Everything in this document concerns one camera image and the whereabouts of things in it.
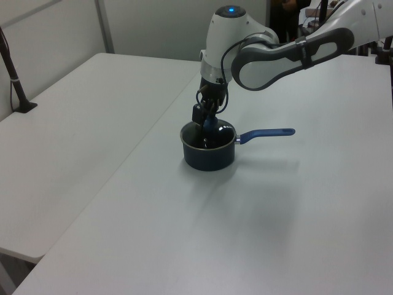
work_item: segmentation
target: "blue handle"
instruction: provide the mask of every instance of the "blue handle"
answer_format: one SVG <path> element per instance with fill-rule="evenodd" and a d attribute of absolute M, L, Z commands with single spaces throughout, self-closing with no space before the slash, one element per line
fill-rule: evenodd
<path fill-rule="evenodd" d="M 295 129 L 287 128 L 287 129 L 259 129 L 246 132 L 240 135 L 240 144 L 247 143 L 251 139 L 255 137 L 264 137 L 264 136 L 290 136 L 295 134 Z"/>

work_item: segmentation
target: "table surface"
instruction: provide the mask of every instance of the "table surface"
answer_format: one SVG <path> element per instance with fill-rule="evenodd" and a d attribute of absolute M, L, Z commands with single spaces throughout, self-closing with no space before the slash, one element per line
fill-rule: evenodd
<path fill-rule="evenodd" d="M 221 115 L 239 133 L 215 172 L 183 160 L 200 76 L 20 285 L 22 294 L 393 292 L 389 68 L 343 56 L 248 92 Z"/>
<path fill-rule="evenodd" d="M 199 63 L 98 54 L 0 123 L 0 253 L 37 262 Z"/>

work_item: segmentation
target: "saucepan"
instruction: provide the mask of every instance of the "saucepan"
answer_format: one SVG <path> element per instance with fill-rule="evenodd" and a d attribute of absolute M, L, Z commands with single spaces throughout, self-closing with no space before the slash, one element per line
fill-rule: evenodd
<path fill-rule="evenodd" d="M 216 171 L 229 166 L 235 159 L 235 144 L 244 144 L 256 137 L 290 136 L 291 128 L 259 129 L 237 135 L 235 128 L 224 120 L 217 120 L 202 129 L 190 122 L 180 131 L 184 160 L 201 171 Z"/>

